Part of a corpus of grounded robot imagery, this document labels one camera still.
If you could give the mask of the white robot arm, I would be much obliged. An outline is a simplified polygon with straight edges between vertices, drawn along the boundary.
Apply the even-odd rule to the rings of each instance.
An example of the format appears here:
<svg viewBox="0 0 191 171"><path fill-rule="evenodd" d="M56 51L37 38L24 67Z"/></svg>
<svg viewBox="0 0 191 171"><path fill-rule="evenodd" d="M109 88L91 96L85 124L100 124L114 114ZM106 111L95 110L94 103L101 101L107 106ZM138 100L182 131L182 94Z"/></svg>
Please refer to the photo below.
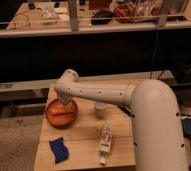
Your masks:
<svg viewBox="0 0 191 171"><path fill-rule="evenodd" d="M188 171L178 102L166 83L155 79L137 85L83 83L76 71L67 69L54 90L65 105L78 97L129 109L136 171Z"/></svg>

